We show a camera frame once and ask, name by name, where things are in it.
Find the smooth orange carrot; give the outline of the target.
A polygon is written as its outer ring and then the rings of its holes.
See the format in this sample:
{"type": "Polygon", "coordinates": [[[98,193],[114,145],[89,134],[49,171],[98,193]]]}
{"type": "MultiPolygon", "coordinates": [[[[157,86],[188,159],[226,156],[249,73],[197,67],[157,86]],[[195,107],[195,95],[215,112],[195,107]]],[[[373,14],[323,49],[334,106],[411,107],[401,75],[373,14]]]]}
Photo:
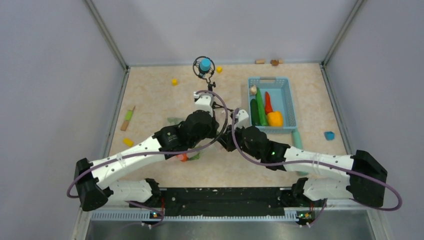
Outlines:
{"type": "Polygon", "coordinates": [[[177,158],[181,161],[181,162],[186,162],[189,160],[189,157],[186,154],[179,154],[177,156],[177,158]]]}

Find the yellow bell pepper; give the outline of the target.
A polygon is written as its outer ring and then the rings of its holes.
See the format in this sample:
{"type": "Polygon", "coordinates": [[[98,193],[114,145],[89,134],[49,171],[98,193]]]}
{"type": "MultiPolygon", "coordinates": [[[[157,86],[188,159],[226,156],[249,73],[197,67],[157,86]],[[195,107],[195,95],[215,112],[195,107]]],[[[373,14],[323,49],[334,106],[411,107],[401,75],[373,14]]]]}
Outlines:
{"type": "Polygon", "coordinates": [[[284,118],[280,111],[269,112],[266,119],[270,127],[282,127],[284,125],[284,118]]]}

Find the pale green bitter gourd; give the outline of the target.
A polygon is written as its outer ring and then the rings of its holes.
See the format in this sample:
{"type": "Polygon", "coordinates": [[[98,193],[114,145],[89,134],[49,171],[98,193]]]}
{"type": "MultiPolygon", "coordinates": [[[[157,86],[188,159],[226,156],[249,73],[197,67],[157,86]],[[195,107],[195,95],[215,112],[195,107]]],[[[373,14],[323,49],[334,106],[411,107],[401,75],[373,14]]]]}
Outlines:
{"type": "Polygon", "coordinates": [[[183,122],[185,119],[180,117],[168,117],[167,121],[170,125],[178,125],[183,122]]]}

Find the clear pink zip top bag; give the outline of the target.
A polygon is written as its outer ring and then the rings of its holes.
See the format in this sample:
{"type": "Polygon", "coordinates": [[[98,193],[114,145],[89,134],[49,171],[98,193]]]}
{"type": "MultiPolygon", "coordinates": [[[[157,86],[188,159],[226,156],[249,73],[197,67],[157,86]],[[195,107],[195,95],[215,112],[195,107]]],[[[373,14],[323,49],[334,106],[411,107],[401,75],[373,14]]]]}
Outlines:
{"type": "MultiPolygon", "coordinates": [[[[224,127],[224,130],[227,128],[227,126],[229,125],[229,123],[230,123],[230,118],[231,118],[231,116],[232,116],[232,114],[233,114],[233,109],[230,109],[230,108],[228,108],[227,109],[227,112],[228,112],[228,119],[227,119],[227,122],[226,123],[224,123],[223,124],[223,127],[224,127]]],[[[203,146],[205,146],[206,144],[208,144],[209,142],[211,142],[211,140],[210,139],[205,139],[205,140],[202,140],[198,145],[196,145],[195,147],[194,147],[194,149],[199,149],[199,148],[202,148],[203,146]]],[[[202,151],[201,150],[199,150],[199,151],[194,151],[194,152],[190,152],[190,153],[183,153],[183,154],[186,154],[187,156],[188,156],[188,158],[189,157],[191,157],[191,156],[193,156],[193,155],[195,155],[196,153],[201,153],[202,154],[202,151]]],[[[174,156],[174,157],[172,157],[172,159],[178,159],[178,155],[176,155],[176,156],[174,156]]]]}

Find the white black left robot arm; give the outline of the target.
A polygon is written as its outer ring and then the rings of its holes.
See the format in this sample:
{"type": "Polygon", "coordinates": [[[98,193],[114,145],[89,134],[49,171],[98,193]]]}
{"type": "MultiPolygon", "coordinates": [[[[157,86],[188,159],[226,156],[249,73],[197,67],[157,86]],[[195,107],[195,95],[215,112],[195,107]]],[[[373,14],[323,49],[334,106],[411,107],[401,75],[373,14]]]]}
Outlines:
{"type": "Polygon", "coordinates": [[[178,124],[161,128],[146,140],[115,155],[75,164],[74,180],[80,207],[90,212],[109,201],[135,201],[154,207],[160,202],[159,184],[151,178],[121,181],[126,175],[174,156],[195,153],[202,140],[217,141],[219,123],[212,112],[196,110],[178,124]]]}

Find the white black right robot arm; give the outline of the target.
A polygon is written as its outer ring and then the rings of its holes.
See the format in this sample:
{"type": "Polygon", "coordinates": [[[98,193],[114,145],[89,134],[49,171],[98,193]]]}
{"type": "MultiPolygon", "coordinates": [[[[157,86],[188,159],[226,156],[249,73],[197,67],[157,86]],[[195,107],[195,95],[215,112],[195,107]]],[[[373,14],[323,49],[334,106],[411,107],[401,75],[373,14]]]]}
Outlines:
{"type": "Polygon", "coordinates": [[[228,152],[238,150],[266,168],[285,172],[306,172],[322,179],[304,178],[293,187],[299,206],[323,199],[353,199],[365,206],[380,208],[384,203],[387,170],[367,151],[353,155],[330,155],[305,151],[268,139],[255,126],[237,127],[218,138],[228,152]]]}

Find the dark green cucumber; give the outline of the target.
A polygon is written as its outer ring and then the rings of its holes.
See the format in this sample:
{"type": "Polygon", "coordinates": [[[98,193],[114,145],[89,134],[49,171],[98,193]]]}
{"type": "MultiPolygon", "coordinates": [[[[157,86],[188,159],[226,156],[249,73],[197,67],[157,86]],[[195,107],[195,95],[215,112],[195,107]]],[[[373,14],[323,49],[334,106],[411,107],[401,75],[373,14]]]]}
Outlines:
{"type": "Polygon", "coordinates": [[[253,126],[260,126],[260,116],[259,116],[259,108],[257,100],[254,98],[250,101],[250,116],[251,116],[251,124],[253,126]]]}

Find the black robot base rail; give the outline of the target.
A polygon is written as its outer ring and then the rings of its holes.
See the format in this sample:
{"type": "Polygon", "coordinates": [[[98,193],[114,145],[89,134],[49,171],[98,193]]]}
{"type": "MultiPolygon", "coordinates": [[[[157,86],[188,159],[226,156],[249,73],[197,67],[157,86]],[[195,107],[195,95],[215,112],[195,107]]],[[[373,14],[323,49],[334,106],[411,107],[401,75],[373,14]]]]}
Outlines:
{"type": "Polygon", "coordinates": [[[290,208],[311,211],[323,204],[287,187],[169,187],[142,206],[163,210],[166,217],[278,217],[290,208]]]}

